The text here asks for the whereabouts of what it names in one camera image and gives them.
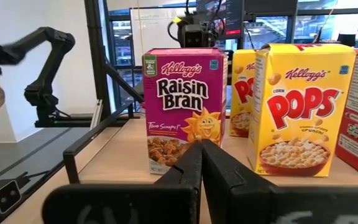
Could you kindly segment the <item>white board panel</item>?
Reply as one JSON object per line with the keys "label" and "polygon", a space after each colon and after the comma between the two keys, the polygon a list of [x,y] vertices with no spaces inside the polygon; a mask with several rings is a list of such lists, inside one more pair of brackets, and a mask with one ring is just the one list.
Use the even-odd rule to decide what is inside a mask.
{"label": "white board panel", "polygon": [[135,66],[142,65],[142,56],[154,48],[180,48],[167,32],[169,23],[185,15],[184,7],[130,9]]}

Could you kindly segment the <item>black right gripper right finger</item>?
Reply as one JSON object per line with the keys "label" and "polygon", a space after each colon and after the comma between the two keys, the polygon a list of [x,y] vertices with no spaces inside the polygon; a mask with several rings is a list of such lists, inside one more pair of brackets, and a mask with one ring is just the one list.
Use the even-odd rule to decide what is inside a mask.
{"label": "black right gripper right finger", "polygon": [[269,224],[273,183],[210,140],[202,140],[202,176],[212,224]]}

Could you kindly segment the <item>white aluminium bar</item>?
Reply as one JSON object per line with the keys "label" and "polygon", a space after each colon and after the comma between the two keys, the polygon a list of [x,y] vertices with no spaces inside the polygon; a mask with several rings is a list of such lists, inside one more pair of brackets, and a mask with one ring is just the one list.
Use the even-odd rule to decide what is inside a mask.
{"label": "white aluminium bar", "polygon": [[95,128],[100,123],[102,112],[103,112],[103,101],[97,100],[96,106],[93,111],[90,129]]}

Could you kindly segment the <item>black rig frame post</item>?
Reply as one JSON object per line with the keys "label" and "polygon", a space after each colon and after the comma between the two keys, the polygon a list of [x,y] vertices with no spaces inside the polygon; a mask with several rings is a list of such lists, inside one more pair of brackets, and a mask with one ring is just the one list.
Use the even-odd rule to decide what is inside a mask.
{"label": "black rig frame post", "polygon": [[144,98],[135,91],[111,64],[112,27],[109,24],[107,0],[84,0],[89,46],[93,66],[96,97],[100,102],[101,119],[120,109],[135,118],[134,106]]}

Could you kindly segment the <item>yellow Corn Pops cereal box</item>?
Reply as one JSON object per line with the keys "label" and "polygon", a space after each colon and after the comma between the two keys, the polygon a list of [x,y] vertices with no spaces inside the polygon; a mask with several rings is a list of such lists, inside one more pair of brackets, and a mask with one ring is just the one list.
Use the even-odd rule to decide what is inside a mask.
{"label": "yellow Corn Pops cereal box", "polygon": [[247,150],[255,173],[329,175],[355,59],[342,44],[257,51]]}
{"label": "yellow Corn Pops cereal box", "polygon": [[232,58],[230,135],[247,138],[252,111],[256,50],[237,50]]}

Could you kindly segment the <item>dark window frame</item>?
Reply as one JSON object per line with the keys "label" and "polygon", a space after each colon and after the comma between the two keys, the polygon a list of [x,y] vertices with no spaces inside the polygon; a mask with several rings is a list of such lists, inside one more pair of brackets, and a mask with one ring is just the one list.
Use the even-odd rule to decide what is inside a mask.
{"label": "dark window frame", "polygon": [[[141,66],[134,61],[130,10],[120,9],[109,13],[114,44],[113,62],[121,77],[140,94],[142,90]],[[306,44],[321,32],[321,40],[337,40],[341,35],[355,35],[358,48],[358,14],[332,14],[331,16],[259,16],[255,22],[245,22],[244,39],[217,40],[215,46],[224,50],[259,48],[268,42],[284,43],[290,39]]]}

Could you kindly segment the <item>black metal shelf frame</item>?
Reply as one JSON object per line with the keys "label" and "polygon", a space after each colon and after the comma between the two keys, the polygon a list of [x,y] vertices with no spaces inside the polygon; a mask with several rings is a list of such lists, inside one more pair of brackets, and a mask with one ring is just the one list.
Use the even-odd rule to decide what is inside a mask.
{"label": "black metal shelf frame", "polygon": [[130,119],[139,119],[134,115],[134,105],[136,101],[127,100],[123,106],[109,115],[106,119],[99,122],[95,127],[76,140],[63,152],[63,163],[67,172],[69,183],[79,184],[79,168],[76,166],[75,156],[81,152],[92,140],[99,136],[106,128],[121,128]]}

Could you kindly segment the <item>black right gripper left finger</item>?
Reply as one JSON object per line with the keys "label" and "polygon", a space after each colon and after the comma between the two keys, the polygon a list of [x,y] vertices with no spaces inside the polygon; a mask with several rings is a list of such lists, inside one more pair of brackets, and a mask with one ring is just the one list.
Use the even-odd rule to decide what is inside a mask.
{"label": "black right gripper left finger", "polygon": [[202,155],[201,141],[192,143],[176,163],[154,182],[155,185],[183,185],[191,188],[190,201],[186,206],[190,212],[189,224],[199,224],[200,221]]}

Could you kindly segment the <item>dark wall-mounted screen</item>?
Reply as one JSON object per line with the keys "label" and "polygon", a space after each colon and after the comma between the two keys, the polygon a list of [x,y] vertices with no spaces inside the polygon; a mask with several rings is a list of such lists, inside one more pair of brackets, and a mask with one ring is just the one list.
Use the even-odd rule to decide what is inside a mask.
{"label": "dark wall-mounted screen", "polygon": [[196,0],[200,21],[215,28],[218,40],[242,37],[243,7],[243,0]]}

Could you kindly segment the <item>purple Raisin Bran cereal box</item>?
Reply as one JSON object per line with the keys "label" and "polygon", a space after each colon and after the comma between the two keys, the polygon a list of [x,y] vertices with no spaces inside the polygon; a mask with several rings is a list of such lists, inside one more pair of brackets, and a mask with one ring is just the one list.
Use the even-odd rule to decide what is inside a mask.
{"label": "purple Raisin Bran cereal box", "polygon": [[223,50],[152,49],[142,68],[150,173],[166,173],[195,141],[221,146],[228,72]]}

